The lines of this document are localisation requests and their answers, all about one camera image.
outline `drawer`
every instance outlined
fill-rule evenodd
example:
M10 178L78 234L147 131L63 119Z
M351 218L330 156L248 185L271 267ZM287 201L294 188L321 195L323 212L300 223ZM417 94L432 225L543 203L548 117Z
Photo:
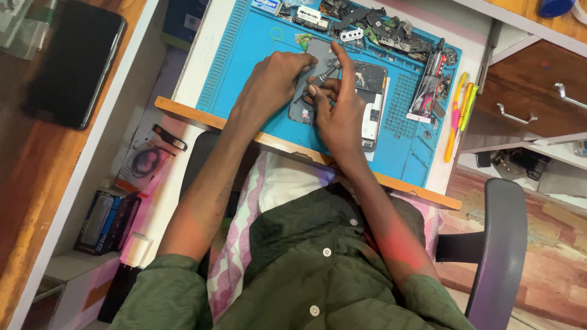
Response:
M555 83L563 83L569 97L587 102L582 92L586 76L587 59L539 41L489 68L475 111L501 116L495 104L502 103L508 115L528 120L533 114L538 120L529 124L502 120L541 137L587 132L587 109L562 100L554 88Z
M503 104L508 115L522 120L529 120L534 115L538 120L522 124L506 118L496 103ZM562 136L587 130L586 110L548 95L536 97L530 93L523 93L490 79L485 81L483 94L475 101L473 116L479 112L496 118L503 125L513 126L520 131L531 132L541 137Z

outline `screwdriver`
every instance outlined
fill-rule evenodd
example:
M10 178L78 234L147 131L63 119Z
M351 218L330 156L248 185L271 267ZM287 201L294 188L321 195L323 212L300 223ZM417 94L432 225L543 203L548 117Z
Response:
M340 62L338 61L338 59L335 59L332 62L332 67L330 67L330 69L328 69L325 73L318 75L318 77L314 78L314 80L312 80L312 82L309 85L314 85L318 88L322 87L322 85L324 85L324 83L326 82L326 80L328 79L328 76L330 76L334 71L340 69ZM308 90L306 89L305 92L303 92L298 99L294 102L298 103L304 96L308 95Z

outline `drawer handle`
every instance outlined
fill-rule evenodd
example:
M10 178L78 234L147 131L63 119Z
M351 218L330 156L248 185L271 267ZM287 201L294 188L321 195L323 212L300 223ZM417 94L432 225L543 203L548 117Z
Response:
M520 119L520 118L514 117L514 116L512 116L512 115L508 115L507 113L505 113L505 110L504 110L504 105L503 105L503 104L501 104L501 103L496 103L495 105L496 105L496 106L498 106L498 107L500 108L500 111L501 111L501 115L502 115L502 116L504 116L504 117L506 117L506 118L509 118L509 119L513 119L513 120L515 120L516 122L520 122L520 123L522 123L522 124L525 124L525 125L527 125L527 124L530 124L530 122L531 122L531 121L533 121L533 120L538 120L538 117L536 117L536 116L534 116L534 115L532 115L532 114L530 114L530 119L528 119L528 121L522 120L522 119Z
M569 98L569 97L566 96L565 85L563 85L561 83L556 83L556 84L554 84L554 88L558 89L558 92L561 95L561 99L563 101L569 102L569 103L571 103L573 105L576 105L576 106L580 106L583 109L587 109L587 105L586 104L581 103L581 102L579 102L577 100L573 100L573 99L571 99L571 98Z

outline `shirt button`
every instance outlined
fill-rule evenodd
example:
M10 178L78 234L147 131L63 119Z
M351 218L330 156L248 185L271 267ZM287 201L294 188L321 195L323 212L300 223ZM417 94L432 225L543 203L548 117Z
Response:
M310 314L312 314L312 316L318 316L320 314L320 308L316 305L310 307Z

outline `black armrest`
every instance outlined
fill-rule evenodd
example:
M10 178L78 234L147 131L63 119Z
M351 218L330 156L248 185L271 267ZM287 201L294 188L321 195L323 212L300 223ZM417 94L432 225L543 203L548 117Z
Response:
M522 278L527 235L523 189L512 181L489 179L485 231L438 237L437 261L479 264L465 311L477 330L507 328Z

